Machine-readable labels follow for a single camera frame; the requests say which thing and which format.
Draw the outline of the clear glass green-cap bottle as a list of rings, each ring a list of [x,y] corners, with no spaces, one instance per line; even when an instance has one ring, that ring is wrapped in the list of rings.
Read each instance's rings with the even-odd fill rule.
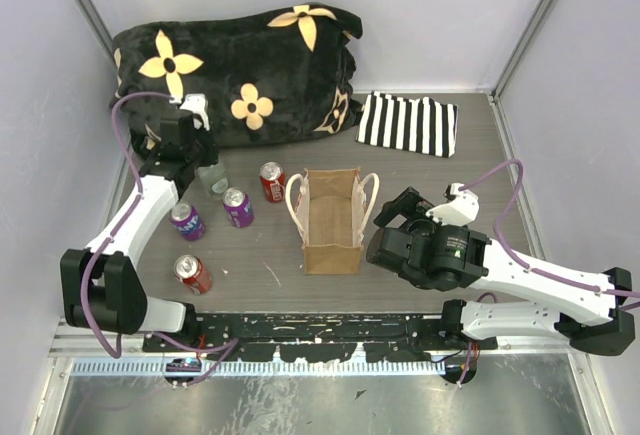
[[[224,163],[202,166],[196,170],[206,193],[213,198],[221,199],[229,188],[227,171]]]

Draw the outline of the jute canvas tote bag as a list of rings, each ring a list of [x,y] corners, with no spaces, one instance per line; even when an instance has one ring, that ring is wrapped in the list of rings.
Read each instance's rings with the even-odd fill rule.
[[[358,168],[306,170],[285,185],[285,203],[302,240],[307,275],[359,272],[365,229],[380,188]]]

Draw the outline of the red cola can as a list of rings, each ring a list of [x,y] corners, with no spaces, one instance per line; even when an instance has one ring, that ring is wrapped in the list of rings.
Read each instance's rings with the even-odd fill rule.
[[[267,201],[280,203],[284,200],[286,175],[277,162],[266,162],[260,169],[260,181]]]
[[[174,275],[195,295],[205,294],[213,286],[209,270],[194,255],[180,256],[174,263]]]

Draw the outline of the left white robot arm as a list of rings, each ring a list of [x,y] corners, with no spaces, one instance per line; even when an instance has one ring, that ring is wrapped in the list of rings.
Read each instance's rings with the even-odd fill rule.
[[[204,109],[181,106],[160,120],[160,140],[142,167],[135,188],[115,217],[83,249],[67,250],[60,261],[66,322],[93,331],[113,358],[122,354],[117,338],[161,332],[178,351],[200,339],[192,305],[150,297],[137,274],[150,237],[193,182],[196,171],[218,159]]]

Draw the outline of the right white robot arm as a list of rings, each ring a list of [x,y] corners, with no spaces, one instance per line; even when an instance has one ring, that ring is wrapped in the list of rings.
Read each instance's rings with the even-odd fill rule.
[[[366,252],[369,263],[419,289],[514,296],[510,303],[445,302],[438,325],[444,345],[459,349],[496,337],[545,337],[599,356],[618,356],[631,345],[635,320],[623,307],[631,288],[628,271],[590,273],[508,253],[470,228],[479,212],[473,192],[454,183],[445,197],[434,205],[408,187],[384,203]]]

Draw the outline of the purple soda can left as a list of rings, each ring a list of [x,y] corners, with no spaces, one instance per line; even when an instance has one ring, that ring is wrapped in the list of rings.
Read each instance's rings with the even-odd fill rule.
[[[170,210],[169,220],[185,240],[196,241],[205,234],[205,224],[199,212],[190,203],[177,203]]]

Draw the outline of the purple soda can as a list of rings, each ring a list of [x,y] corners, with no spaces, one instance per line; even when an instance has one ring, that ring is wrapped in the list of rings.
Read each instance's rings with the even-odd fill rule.
[[[248,195],[236,187],[228,188],[222,198],[223,207],[231,223],[237,228],[246,228],[254,220]]]
[[[170,210],[169,220],[185,240],[196,241],[205,234],[205,224],[199,212],[190,203],[177,203]]]

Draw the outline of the purple soda can right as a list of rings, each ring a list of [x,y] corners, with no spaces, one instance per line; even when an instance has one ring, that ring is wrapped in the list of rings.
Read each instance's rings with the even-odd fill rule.
[[[228,188],[222,198],[223,207],[231,223],[237,228],[246,228],[254,220],[248,195],[236,187]]]

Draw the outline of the black white striped cloth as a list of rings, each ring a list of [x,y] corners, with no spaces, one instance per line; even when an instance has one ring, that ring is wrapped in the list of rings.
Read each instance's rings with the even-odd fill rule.
[[[430,97],[410,99],[371,92],[356,141],[361,144],[450,158],[456,152],[459,109]]]

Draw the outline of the black floral plush blanket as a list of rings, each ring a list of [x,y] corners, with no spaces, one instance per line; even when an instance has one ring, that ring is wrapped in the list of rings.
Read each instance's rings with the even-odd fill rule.
[[[319,3],[210,21],[159,21],[117,34],[113,96],[140,158],[160,143],[170,97],[202,94],[222,149],[290,144],[359,124],[356,71],[347,45],[363,35],[359,16]]]

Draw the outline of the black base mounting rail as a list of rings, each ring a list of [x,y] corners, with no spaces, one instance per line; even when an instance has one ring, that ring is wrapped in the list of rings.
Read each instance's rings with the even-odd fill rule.
[[[236,340],[228,359],[244,362],[344,362],[358,349],[368,363],[429,361],[437,351],[468,345],[462,336],[447,334],[439,319],[420,313],[195,314],[169,336],[188,348]]]

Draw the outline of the left aluminium frame post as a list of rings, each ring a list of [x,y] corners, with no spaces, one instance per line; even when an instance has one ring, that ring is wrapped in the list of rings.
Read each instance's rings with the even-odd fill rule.
[[[78,6],[81,14],[98,40],[103,51],[110,59],[113,59],[113,53],[111,51],[113,39],[93,0],[74,0],[74,2]]]

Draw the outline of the aluminium frame post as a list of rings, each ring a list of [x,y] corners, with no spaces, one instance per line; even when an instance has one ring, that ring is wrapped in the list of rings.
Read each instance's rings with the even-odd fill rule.
[[[78,6],[81,14],[98,40],[103,51],[110,59],[113,59],[113,53],[111,51],[113,39],[93,0],[74,0],[74,2]]]
[[[550,16],[558,0],[538,0],[523,32],[512,50],[495,87],[490,92],[490,98],[498,102],[504,95],[518,67],[528,53],[537,35]]]

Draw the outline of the right aluminium frame post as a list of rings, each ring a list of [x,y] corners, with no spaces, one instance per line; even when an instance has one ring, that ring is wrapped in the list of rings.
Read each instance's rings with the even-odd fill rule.
[[[498,102],[504,95],[518,67],[528,53],[537,35],[550,16],[558,0],[538,0],[523,32],[512,50],[495,87],[490,92],[490,98]]]

